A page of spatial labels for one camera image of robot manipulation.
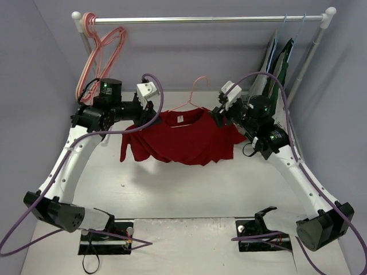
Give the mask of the red t-shirt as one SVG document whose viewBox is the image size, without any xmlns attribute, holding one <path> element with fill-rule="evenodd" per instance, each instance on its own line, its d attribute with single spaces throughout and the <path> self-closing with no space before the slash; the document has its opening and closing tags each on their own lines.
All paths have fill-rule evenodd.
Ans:
<svg viewBox="0 0 367 275">
<path fill-rule="evenodd" d="M 153 157 L 164 163 L 205 166 L 233 159 L 234 146 L 245 140 L 234 125 L 218 127 L 205 108 L 166 111 L 159 118 L 156 124 L 122 136 L 121 162 L 130 147 L 136 162 Z"/>
</svg>

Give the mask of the grey t-shirt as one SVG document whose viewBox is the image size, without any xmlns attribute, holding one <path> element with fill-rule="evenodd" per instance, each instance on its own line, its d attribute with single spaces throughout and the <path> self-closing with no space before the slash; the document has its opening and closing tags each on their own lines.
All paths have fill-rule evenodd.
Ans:
<svg viewBox="0 0 367 275">
<path fill-rule="evenodd" d="M 268 73 L 270 69 L 270 65 L 272 63 L 272 59 L 275 53 L 275 50 L 278 45 L 279 40 L 279 30 L 276 29 L 270 39 L 267 51 L 263 60 L 263 64 L 259 69 L 260 72 Z M 268 81 L 268 76 L 264 74 L 258 74 L 249 89 L 249 97 L 261 95 L 264 91 L 265 85 Z"/>
</svg>

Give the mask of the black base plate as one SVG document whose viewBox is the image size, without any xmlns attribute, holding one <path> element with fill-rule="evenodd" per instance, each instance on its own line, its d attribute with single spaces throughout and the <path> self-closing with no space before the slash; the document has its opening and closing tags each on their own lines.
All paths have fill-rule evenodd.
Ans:
<svg viewBox="0 0 367 275">
<path fill-rule="evenodd" d="M 132 237 L 134 233 L 133 220 L 117 220 L 114 234 Z M 97 233 L 81 233 L 78 255 L 113 256 L 130 255 L 132 241 Z"/>
<path fill-rule="evenodd" d="M 246 237 L 244 241 L 237 242 L 240 253 L 292 252 L 292 244 L 288 234 L 274 235 L 269 230 L 261 229 L 254 219 L 236 219 L 235 225 L 237 237 Z"/>
</svg>

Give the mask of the green t-shirt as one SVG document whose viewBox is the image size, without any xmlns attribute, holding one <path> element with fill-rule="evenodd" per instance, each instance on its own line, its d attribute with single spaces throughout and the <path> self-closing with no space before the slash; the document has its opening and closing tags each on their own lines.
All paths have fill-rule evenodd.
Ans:
<svg viewBox="0 0 367 275">
<path fill-rule="evenodd" d="M 279 82 L 284 85 L 287 69 L 288 69 L 288 57 L 290 55 L 294 40 L 290 38 L 275 61 L 272 63 L 270 73 L 278 78 Z M 271 101 L 270 115 L 273 116 L 276 111 L 276 105 L 278 102 L 278 96 L 281 94 L 279 86 L 275 80 L 269 78 L 264 88 L 263 95 L 267 96 Z"/>
</svg>

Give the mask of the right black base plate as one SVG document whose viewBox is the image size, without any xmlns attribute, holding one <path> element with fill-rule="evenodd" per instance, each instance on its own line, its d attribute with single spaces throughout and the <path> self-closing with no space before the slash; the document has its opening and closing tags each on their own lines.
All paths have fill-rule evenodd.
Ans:
<svg viewBox="0 0 367 275">
<path fill-rule="evenodd" d="M 236 219 L 235 225 L 237 237 L 246 237 L 244 241 L 237 242 L 240 253 L 292 252 L 292 244 L 288 234 L 274 235 L 269 230 L 261 229 L 254 219 Z"/>
</svg>

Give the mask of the pink hanger bundle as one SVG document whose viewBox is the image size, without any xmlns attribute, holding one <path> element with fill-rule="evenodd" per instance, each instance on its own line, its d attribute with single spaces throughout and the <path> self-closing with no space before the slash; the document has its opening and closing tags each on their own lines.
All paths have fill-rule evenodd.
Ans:
<svg viewBox="0 0 367 275">
<path fill-rule="evenodd" d="M 97 91 L 97 83 L 93 83 L 90 86 L 87 85 L 88 75 L 92 71 L 95 72 L 95 78 L 99 79 L 106 78 L 109 75 L 111 68 L 123 49 L 127 31 L 124 27 L 119 26 L 101 37 L 96 30 L 97 16 L 94 13 L 81 14 L 78 11 L 74 11 L 72 19 L 87 46 L 89 46 L 89 40 L 92 40 L 95 44 L 89 53 L 75 90 L 75 98 L 83 104 L 88 104 L 93 101 Z M 106 63 L 103 64 L 104 49 L 113 42 L 117 43 L 116 48 Z"/>
</svg>

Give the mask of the metal clothes rack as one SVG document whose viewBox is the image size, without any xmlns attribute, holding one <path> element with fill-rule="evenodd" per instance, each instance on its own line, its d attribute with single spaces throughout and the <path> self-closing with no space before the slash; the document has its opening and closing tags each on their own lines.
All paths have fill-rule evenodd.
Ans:
<svg viewBox="0 0 367 275">
<path fill-rule="evenodd" d="M 112 64 L 122 51 L 127 32 L 124 25 L 137 24 L 174 24 L 174 23 L 242 23 L 242 22 L 319 22 L 320 29 L 326 30 L 333 17 L 336 15 L 335 7 L 328 7 L 320 15 L 283 15 L 283 16 L 252 16 L 252 17 L 135 17 L 135 18 L 99 18 L 94 13 L 81 14 L 74 11 L 71 15 L 84 47 L 89 54 L 87 62 L 82 70 L 76 86 L 75 98 L 82 95 L 85 81 L 89 71 L 95 67 L 97 77 L 105 77 L 111 70 Z M 100 69 L 101 62 L 95 62 L 103 52 L 103 48 L 115 39 L 118 40 L 115 51 L 107 62 L 104 69 Z"/>
</svg>

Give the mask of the blue hanger left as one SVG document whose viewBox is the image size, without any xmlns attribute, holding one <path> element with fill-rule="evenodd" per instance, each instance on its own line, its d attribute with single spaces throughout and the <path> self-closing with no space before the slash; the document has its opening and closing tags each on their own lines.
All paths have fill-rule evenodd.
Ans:
<svg viewBox="0 0 367 275">
<path fill-rule="evenodd" d="M 281 33 L 283 32 L 283 29 L 284 29 L 284 26 L 285 26 L 285 23 L 287 21 L 287 13 L 284 15 L 284 20 L 283 20 L 283 23 L 281 25 L 281 27 L 279 29 L 276 30 L 276 36 L 275 36 L 275 39 L 274 39 L 274 43 L 273 43 L 273 47 L 272 47 L 272 50 L 271 50 L 271 54 L 270 54 L 270 57 L 268 59 L 268 64 L 267 64 L 267 68 L 266 68 L 266 72 L 269 73 L 270 72 L 270 68 L 271 68 L 271 65 L 272 65 L 272 60 L 274 58 L 274 55 L 275 55 L 275 52 L 277 50 L 277 47 L 278 47 L 278 43 L 279 43 L 279 39 L 280 39 L 280 35 Z"/>
</svg>

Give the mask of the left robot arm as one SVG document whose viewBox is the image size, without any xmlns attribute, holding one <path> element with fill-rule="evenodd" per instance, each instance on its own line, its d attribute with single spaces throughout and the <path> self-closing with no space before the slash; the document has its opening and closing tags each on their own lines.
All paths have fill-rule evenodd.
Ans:
<svg viewBox="0 0 367 275">
<path fill-rule="evenodd" d="M 113 132 L 111 127 L 130 120 L 135 131 L 158 121 L 160 111 L 154 110 L 153 97 L 163 96 L 157 79 L 148 81 L 148 74 L 137 84 L 133 100 L 122 100 L 122 82 L 112 78 L 96 80 L 99 92 L 92 104 L 81 104 L 71 117 L 72 126 L 65 146 L 47 179 L 36 192 L 27 192 L 24 204 L 40 221 L 67 232 L 94 230 L 101 240 L 112 238 L 114 215 L 96 208 L 74 204 L 79 179 L 95 148 Z"/>
</svg>

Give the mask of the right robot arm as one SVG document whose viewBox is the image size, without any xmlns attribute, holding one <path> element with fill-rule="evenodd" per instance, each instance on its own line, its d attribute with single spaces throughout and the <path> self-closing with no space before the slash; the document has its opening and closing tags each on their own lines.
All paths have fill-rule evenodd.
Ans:
<svg viewBox="0 0 367 275">
<path fill-rule="evenodd" d="M 294 235 L 313 252 L 345 235 L 354 209 L 326 191 L 308 169 L 290 144 L 288 133 L 270 115 L 269 98 L 254 96 L 244 104 L 221 94 L 219 102 L 220 106 L 211 111 L 216 124 L 242 128 L 254 152 L 261 153 L 280 172 L 305 210 L 295 214 L 268 207 L 255 214 L 255 232 L 260 236 L 276 231 Z"/>
</svg>

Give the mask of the blue hanger right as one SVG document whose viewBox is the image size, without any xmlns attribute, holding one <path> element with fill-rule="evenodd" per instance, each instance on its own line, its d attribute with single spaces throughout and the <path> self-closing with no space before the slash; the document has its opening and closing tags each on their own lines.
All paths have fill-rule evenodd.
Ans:
<svg viewBox="0 0 367 275">
<path fill-rule="evenodd" d="M 294 51 L 294 47 L 295 47 L 295 45 L 296 45 L 296 43 L 298 41 L 298 37 L 299 37 L 300 33 L 302 32 L 304 23 L 306 21 L 306 16 L 307 16 L 307 14 L 304 13 L 303 18 L 302 18 L 302 23 L 301 23 L 301 25 L 300 25 L 300 27 L 299 27 L 299 29 L 298 29 L 298 31 L 297 31 L 294 39 L 293 39 L 292 46 L 291 46 L 291 49 L 290 49 L 289 54 L 288 54 L 288 57 L 287 57 L 287 63 L 289 63 L 289 60 L 291 58 L 291 55 L 292 55 L 292 53 Z"/>
</svg>

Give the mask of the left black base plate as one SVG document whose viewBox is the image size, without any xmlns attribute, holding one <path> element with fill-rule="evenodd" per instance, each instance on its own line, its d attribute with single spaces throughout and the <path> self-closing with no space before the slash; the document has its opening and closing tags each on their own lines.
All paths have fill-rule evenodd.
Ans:
<svg viewBox="0 0 367 275">
<path fill-rule="evenodd" d="M 134 233 L 133 220 L 117 220 L 114 234 L 132 237 Z M 81 233 L 78 255 L 113 256 L 130 255 L 132 241 L 97 233 Z"/>
</svg>

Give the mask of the blue hanger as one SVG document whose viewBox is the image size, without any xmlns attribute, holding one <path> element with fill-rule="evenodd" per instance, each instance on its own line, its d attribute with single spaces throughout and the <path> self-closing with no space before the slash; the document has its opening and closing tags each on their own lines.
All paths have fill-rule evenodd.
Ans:
<svg viewBox="0 0 367 275">
<path fill-rule="evenodd" d="M 266 68 L 266 72 L 269 73 L 270 72 L 270 68 L 271 68 L 271 65 L 272 65 L 272 60 L 274 58 L 274 55 L 275 55 L 275 52 L 277 50 L 277 47 L 278 47 L 278 43 L 279 43 L 279 39 L 280 39 L 280 35 L 281 33 L 283 32 L 283 29 L 284 29 L 284 26 L 285 26 L 285 23 L 287 21 L 287 13 L 284 15 L 284 20 L 283 20 L 283 23 L 281 25 L 281 27 L 279 29 L 276 30 L 276 36 L 275 36 L 275 39 L 274 39 L 274 43 L 273 43 L 273 47 L 272 47 L 272 50 L 271 50 L 271 54 L 270 54 L 270 57 L 268 59 L 268 64 L 267 64 L 267 68 Z"/>
<path fill-rule="evenodd" d="M 300 33 L 302 32 L 304 23 L 306 21 L 306 16 L 307 16 L 307 14 L 304 13 L 303 18 L 302 18 L 302 23 L 301 23 L 301 25 L 300 25 L 300 27 L 299 27 L 299 29 L 298 29 L 298 31 L 297 31 L 294 39 L 293 39 L 292 46 L 291 46 L 291 49 L 290 49 L 289 54 L 288 54 L 288 57 L 287 57 L 287 63 L 289 63 L 289 60 L 291 58 L 291 55 L 292 55 L 292 53 L 294 51 L 294 47 L 295 47 L 295 45 L 296 45 L 296 43 L 298 41 L 298 37 L 299 37 Z"/>
</svg>

